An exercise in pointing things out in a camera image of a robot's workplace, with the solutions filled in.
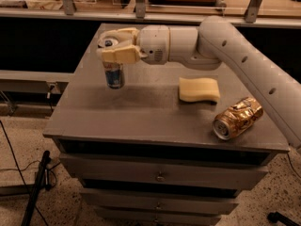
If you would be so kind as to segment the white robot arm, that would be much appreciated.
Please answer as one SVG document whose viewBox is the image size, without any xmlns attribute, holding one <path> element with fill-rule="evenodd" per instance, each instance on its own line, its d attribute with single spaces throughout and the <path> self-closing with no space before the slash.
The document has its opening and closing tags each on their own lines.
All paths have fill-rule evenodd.
<svg viewBox="0 0 301 226">
<path fill-rule="evenodd" d="M 256 49 L 231 23 L 209 16 L 199 26 L 148 25 L 106 30 L 98 39 L 103 65 L 142 60 L 178 62 L 193 70 L 227 64 L 295 149 L 301 147 L 301 84 Z"/>
</svg>

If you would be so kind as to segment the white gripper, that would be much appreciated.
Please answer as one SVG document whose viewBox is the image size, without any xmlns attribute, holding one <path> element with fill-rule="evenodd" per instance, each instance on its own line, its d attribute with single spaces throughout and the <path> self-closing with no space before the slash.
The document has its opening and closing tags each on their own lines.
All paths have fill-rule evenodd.
<svg viewBox="0 0 301 226">
<path fill-rule="evenodd" d="M 135 46 L 132 44 L 136 43 L 137 35 L 138 46 Z M 166 64 L 169 28 L 165 25 L 148 25 L 140 32 L 134 27 L 105 31 L 98 39 L 98 46 L 100 48 L 96 53 L 102 62 L 135 64 L 142 59 L 150 65 Z"/>
</svg>

